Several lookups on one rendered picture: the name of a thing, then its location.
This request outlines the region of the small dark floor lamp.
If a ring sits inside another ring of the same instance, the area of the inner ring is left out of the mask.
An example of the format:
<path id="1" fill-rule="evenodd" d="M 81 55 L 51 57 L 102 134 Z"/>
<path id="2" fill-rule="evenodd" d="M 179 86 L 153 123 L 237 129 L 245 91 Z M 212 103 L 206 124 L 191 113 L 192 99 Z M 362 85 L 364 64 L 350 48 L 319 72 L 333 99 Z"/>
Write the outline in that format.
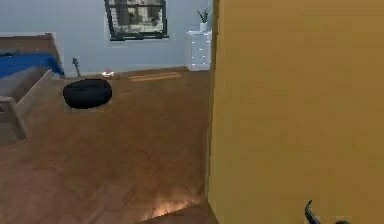
<path id="1" fill-rule="evenodd" d="M 81 77 L 78 59 L 73 57 L 72 58 L 72 64 L 74 65 L 74 68 L 76 70 L 77 77 Z"/>

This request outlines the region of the black framed window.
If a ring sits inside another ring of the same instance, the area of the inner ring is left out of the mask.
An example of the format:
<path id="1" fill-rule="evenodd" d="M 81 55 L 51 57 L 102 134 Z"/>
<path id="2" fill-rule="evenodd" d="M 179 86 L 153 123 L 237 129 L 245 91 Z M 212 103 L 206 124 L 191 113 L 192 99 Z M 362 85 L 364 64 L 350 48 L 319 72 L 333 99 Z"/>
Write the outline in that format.
<path id="1" fill-rule="evenodd" d="M 104 0 L 111 41 L 168 38 L 166 0 Z"/>

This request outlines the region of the green plant in white pot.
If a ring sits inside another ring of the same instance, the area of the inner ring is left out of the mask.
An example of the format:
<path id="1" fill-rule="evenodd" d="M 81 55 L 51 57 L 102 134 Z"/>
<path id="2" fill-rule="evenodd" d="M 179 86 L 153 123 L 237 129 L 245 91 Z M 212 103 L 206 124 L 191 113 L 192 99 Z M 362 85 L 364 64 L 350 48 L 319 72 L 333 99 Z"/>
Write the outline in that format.
<path id="1" fill-rule="evenodd" d="M 210 8 L 203 8 L 203 9 L 197 11 L 197 13 L 200 17 L 200 31 L 201 32 L 207 31 L 208 18 L 209 18 L 210 11 L 211 11 Z"/>

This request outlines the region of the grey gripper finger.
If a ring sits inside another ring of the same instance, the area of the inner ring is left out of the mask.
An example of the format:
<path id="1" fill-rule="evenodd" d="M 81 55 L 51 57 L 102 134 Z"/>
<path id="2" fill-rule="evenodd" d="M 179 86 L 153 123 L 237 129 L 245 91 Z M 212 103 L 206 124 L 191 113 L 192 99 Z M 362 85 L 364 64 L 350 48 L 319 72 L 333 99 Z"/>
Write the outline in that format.
<path id="1" fill-rule="evenodd" d="M 305 218 L 309 224 L 321 224 L 321 222 L 311 212 L 311 209 L 310 209 L 311 204 L 312 204 L 312 201 L 309 200 L 305 206 L 305 209 L 304 209 Z"/>

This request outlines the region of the black round floor cushion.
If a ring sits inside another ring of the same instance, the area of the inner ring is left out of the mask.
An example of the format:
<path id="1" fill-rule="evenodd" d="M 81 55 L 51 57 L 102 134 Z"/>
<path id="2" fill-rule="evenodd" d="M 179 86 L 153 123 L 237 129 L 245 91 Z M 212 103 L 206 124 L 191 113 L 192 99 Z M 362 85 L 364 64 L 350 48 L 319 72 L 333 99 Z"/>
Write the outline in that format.
<path id="1" fill-rule="evenodd" d="M 72 82 L 63 88 L 65 103 L 74 109 L 90 109 L 109 102 L 112 87 L 104 79 L 83 79 Z"/>

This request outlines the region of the white chest of drawers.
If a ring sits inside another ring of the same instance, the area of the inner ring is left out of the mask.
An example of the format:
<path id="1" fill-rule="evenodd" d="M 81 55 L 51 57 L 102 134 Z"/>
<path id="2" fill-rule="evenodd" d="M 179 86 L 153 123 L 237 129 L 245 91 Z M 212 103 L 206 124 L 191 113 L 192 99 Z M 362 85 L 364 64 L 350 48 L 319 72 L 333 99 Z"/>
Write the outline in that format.
<path id="1" fill-rule="evenodd" d="M 211 40 L 211 31 L 188 31 L 186 33 L 185 64 L 190 71 L 210 69 Z"/>

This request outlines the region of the blue bed with wooden headboard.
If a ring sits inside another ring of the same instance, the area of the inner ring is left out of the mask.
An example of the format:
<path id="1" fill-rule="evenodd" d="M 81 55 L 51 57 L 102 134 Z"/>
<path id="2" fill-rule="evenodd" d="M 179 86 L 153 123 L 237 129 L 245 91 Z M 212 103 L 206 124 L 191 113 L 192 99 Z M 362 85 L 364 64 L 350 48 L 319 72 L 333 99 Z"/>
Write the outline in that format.
<path id="1" fill-rule="evenodd" d="M 31 67 L 65 75 L 53 34 L 0 35 L 0 79 Z"/>

